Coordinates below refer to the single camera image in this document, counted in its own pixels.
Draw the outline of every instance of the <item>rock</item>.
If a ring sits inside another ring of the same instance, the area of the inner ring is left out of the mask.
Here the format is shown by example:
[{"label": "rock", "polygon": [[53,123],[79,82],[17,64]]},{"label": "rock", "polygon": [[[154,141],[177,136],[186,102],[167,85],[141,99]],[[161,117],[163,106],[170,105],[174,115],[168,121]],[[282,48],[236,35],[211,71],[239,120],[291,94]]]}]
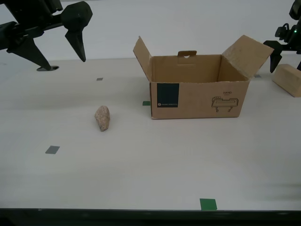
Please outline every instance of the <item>rock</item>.
[{"label": "rock", "polygon": [[105,131],[109,127],[110,112],[107,106],[100,106],[95,112],[94,117],[101,131]]}]

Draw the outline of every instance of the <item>gray tape marker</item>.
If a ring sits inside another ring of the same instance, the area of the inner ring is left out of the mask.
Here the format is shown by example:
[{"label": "gray tape marker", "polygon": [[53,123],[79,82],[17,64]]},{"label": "gray tape marker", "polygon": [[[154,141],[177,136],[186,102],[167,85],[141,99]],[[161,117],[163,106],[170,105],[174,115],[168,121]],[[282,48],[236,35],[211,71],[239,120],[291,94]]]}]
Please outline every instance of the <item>gray tape marker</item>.
[{"label": "gray tape marker", "polygon": [[60,148],[59,146],[50,146],[45,153],[46,154],[55,154],[59,148]]}]

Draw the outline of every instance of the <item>table surface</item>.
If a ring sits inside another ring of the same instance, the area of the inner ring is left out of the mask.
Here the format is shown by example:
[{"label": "table surface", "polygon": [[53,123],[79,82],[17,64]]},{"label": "table surface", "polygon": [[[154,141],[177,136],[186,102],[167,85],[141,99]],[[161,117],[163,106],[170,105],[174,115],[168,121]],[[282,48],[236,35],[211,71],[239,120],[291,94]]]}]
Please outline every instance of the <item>table surface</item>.
[{"label": "table surface", "polygon": [[0,208],[301,209],[301,98],[271,76],[251,81],[238,118],[152,120],[136,59],[52,65],[0,84]]}]

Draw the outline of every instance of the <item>tape marker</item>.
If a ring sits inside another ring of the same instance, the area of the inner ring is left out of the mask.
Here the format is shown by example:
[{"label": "tape marker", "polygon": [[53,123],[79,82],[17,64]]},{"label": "tape marker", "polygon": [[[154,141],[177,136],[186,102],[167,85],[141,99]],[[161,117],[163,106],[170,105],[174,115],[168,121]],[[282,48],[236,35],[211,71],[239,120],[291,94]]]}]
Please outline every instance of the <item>tape marker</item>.
[{"label": "tape marker", "polygon": [[215,199],[199,199],[201,203],[201,210],[217,210],[216,201]]},{"label": "tape marker", "polygon": [[50,146],[45,153],[46,154],[55,154],[59,148],[60,148],[59,146]]},{"label": "tape marker", "polygon": [[150,106],[150,101],[143,101],[142,106]]}]

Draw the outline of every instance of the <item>cardboard box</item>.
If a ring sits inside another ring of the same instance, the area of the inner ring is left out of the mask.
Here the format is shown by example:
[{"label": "cardboard box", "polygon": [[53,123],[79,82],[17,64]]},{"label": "cardboard box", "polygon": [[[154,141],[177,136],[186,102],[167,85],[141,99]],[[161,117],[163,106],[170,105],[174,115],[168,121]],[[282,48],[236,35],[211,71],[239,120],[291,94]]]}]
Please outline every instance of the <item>cardboard box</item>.
[{"label": "cardboard box", "polygon": [[151,56],[141,37],[134,47],[150,82],[153,119],[238,117],[250,79],[272,52],[245,35],[221,55]]},{"label": "cardboard box", "polygon": [[278,65],[273,81],[291,94],[301,97],[301,71],[290,65]]}]

